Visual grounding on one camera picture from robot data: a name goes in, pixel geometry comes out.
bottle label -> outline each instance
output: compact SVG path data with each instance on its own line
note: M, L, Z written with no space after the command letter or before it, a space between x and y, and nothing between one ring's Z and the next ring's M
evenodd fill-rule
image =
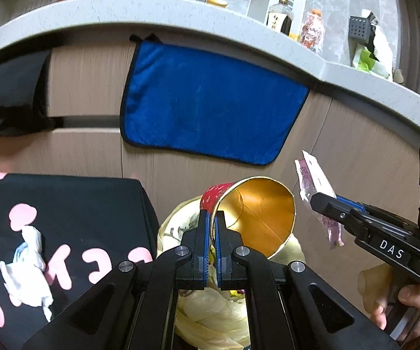
M267 26L270 29L281 33L286 17L288 17L288 15L284 13L268 13Z

bottle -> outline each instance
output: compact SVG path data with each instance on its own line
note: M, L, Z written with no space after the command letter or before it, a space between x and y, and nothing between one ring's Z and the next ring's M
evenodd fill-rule
M312 9L307 20L302 26L299 42L306 48L318 54L323 48L323 38L325 37L325 27L322 22L322 12Z
M294 19L289 0L279 0L268 10L267 26L276 32L289 35L291 24Z

white countertop edge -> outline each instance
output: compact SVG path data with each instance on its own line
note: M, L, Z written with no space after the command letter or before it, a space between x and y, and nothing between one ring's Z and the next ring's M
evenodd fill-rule
M95 24L147 24L202 32L249 46L328 84L359 94L420 127L420 95L325 61L292 39L230 10L191 0L66 0L0 27L0 50L40 34Z

blue towel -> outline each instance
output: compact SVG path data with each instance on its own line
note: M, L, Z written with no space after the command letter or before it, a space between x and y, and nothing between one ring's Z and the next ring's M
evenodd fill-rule
M124 89L121 134L133 146L266 165L281 151L308 92L241 60L143 41Z

metal screw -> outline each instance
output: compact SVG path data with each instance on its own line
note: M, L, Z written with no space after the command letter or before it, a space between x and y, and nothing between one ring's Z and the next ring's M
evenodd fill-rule
M134 263L125 260L124 262L120 263L120 271L122 272L129 272L130 270L132 270L132 268L134 268Z
M291 270L293 270L294 272L304 272L305 271L305 264L302 262L292 262L291 263Z
M176 255L179 255L180 257L183 257L184 255L187 255L189 253L189 248L187 246L178 246L174 250Z
M250 249L248 247L245 247L245 246L239 246L236 249L236 254L240 255L241 257L245 257L249 253L250 253Z

